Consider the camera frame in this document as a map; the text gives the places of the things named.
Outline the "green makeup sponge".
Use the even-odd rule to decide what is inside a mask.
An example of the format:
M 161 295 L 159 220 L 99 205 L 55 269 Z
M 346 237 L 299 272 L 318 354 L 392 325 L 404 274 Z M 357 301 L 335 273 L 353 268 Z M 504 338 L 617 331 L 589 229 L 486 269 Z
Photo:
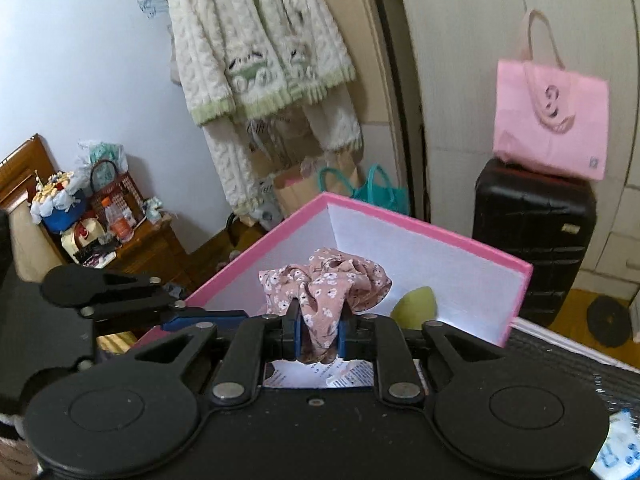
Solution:
M 433 289 L 428 286 L 413 289 L 398 301 L 390 317 L 404 330 L 420 330 L 423 323 L 437 316 Z

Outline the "pink floral scrunchie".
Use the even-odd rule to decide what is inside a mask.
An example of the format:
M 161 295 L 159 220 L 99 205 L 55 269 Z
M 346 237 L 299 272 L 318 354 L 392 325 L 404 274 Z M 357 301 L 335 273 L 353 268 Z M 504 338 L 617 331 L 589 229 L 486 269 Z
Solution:
M 329 363 L 344 309 L 350 313 L 377 306 L 392 288 L 379 264 L 333 248 L 320 248 L 305 264 L 288 264 L 258 273 L 268 314 L 285 315 L 294 299 L 307 333 L 300 360 Z

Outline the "pink cardboard shoe box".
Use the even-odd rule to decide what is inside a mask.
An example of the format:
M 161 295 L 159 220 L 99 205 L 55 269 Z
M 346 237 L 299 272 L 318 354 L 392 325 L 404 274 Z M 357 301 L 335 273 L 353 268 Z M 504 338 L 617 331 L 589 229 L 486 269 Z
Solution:
M 359 200 L 323 193 L 186 298 L 207 311 L 250 316 L 302 310 L 308 362 L 341 361 L 341 318 L 389 315 L 431 289 L 439 321 L 506 343 L 531 264 L 477 240 Z

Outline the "blue white wet wipes pack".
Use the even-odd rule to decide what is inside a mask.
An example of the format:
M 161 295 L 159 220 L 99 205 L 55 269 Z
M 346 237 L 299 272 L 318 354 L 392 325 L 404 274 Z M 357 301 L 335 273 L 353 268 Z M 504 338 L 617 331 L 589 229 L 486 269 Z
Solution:
M 640 476 L 639 431 L 628 410 L 610 416 L 608 436 L 591 466 L 602 480 L 634 480 Z

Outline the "printed paper sheet in box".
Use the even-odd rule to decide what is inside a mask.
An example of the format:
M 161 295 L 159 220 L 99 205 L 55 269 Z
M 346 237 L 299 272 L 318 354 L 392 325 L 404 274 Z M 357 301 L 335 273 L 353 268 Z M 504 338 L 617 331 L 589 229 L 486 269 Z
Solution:
M 266 388 L 329 389 L 372 387 L 373 365 L 368 361 L 336 359 L 330 364 L 273 361 L 265 370 Z

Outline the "orange cap bottle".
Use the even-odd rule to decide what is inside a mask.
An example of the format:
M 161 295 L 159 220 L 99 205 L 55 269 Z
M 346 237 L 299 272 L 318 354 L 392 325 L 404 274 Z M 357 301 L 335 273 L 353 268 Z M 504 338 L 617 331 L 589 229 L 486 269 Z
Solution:
M 134 230 L 122 213 L 122 210 L 109 197 L 101 200 L 108 226 L 122 243 L 128 243 L 134 237 Z

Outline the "blue flower bucket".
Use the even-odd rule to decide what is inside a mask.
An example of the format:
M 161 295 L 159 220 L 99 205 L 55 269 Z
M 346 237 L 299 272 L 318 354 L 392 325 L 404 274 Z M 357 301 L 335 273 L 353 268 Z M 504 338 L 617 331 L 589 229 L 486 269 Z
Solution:
M 43 223 L 51 233 L 62 233 L 77 222 L 88 209 L 83 172 L 58 171 L 46 182 L 35 172 L 36 192 L 30 203 L 33 224 Z

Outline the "teal gift bag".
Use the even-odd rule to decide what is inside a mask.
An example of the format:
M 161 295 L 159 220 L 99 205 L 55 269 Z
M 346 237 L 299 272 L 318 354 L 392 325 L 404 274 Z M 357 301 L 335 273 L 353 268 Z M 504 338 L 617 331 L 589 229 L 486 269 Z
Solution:
M 366 182 L 355 188 L 341 170 L 324 167 L 318 173 L 318 185 L 321 192 L 328 192 L 326 176 L 337 178 L 337 182 L 346 188 L 347 197 L 369 205 L 387 209 L 398 214 L 410 214 L 409 195 L 404 188 L 396 188 L 386 171 L 380 165 L 370 167 Z

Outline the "brown paper bag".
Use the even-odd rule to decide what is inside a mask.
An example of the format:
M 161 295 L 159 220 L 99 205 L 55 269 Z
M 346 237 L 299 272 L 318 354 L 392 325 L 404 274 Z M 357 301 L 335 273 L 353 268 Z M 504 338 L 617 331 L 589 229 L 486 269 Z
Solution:
M 323 192 L 352 196 L 361 185 L 360 173 L 349 152 L 306 158 L 273 179 L 273 193 L 285 218 Z

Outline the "black suitcase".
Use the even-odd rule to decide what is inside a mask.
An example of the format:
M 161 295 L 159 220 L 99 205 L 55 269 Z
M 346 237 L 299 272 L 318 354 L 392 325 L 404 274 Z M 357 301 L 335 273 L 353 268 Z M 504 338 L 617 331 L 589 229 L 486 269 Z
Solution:
M 584 261 L 597 223 L 591 184 L 491 159 L 475 183 L 472 237 L 530 263 L 520 317 L 549 326 Z

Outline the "black honeycomb table mat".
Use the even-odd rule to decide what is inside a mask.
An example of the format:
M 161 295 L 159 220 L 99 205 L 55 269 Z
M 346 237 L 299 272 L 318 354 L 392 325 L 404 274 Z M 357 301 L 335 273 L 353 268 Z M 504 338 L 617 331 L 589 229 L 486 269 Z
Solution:
M 590 385 L 610 413 L 626 411 L 639 426 L 639 370 L 524 318 L 514 318 L 506 348 Z

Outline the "pink tote bag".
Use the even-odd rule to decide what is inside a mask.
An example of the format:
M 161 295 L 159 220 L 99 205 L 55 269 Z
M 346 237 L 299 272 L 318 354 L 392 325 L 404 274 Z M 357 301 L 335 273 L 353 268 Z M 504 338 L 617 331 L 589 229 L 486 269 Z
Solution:
M 544 13 L 529 10 L 518 57 L 498 62 L 494 155 L 542 174 L 601 181 L 608 158 L 608 83 L 567 70 L 556 44 L 551 45 L 555 64 L 536 64 L 534 21 L 554 39 Z

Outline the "cream knitted cardigan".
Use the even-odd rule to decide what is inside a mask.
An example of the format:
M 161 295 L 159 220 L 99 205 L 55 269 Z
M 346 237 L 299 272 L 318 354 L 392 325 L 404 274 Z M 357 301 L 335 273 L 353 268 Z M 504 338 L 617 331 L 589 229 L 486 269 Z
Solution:
M 181 88 L 224 196 L 240 217 L 265 203 L 250 160 L 253 120 L 301 110 L 326 152 L 357 151 L 347 90 L 357 77 L 324 0 L 167 0 Z

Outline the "beige wardrobe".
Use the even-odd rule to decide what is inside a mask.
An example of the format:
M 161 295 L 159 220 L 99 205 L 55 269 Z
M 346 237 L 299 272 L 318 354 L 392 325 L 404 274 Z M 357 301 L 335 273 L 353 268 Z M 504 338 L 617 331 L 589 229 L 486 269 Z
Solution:
M 617 229 L 638 148 L 636 0 L 326 1 L 355 53 L 381 37 L 419 216 L 471 236 L 484 224 L 475 183 L 488 162 L 562 151 L 597 200 L 564 287 L 638 292 L 625 266 L 638 238 Z

